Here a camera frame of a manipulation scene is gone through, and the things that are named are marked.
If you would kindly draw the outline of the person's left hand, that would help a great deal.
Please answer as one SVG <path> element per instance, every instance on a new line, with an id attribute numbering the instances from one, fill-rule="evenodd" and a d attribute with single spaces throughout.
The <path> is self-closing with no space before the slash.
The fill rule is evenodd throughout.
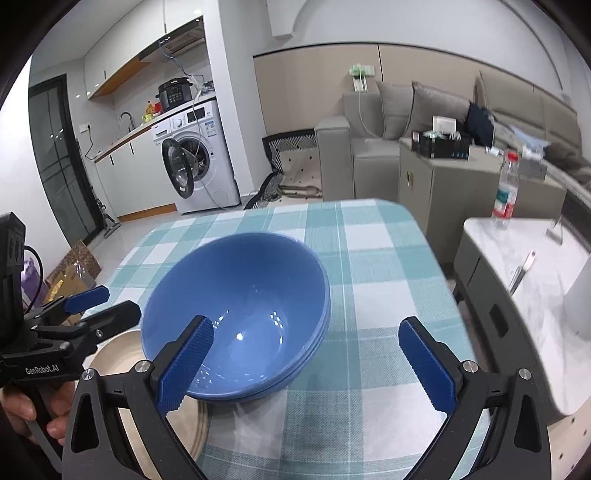
<path id="1" fill-rule="evenodd" d="M 67 422 L 74 397 L 75 383 L 66 382 L 50 395 L 50 409 L 55 417 L 47 424 L 48 434 L 60 445 L 65 443 Z M 36 409 L 31 399 L 15 389 L 1 390 L 1 404 L 14 431 L 36 443 L 27 426 L 36 420 Z"/>

